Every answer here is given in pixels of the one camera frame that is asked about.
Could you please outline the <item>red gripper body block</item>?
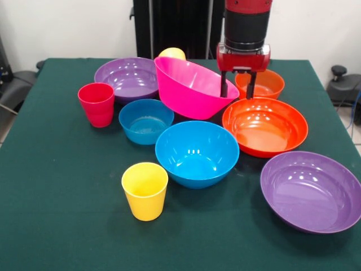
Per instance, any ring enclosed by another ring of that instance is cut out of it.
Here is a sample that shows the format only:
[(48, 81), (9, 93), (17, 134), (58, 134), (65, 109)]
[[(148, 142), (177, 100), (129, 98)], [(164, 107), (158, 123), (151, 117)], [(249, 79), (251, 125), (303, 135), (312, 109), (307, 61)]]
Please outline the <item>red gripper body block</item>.
[(217, 64), (221, 72), (263, 72), (270, 62), (270, 45), (265, 44), (256, 51), (234, 51), (224, 43), (217, 46)]

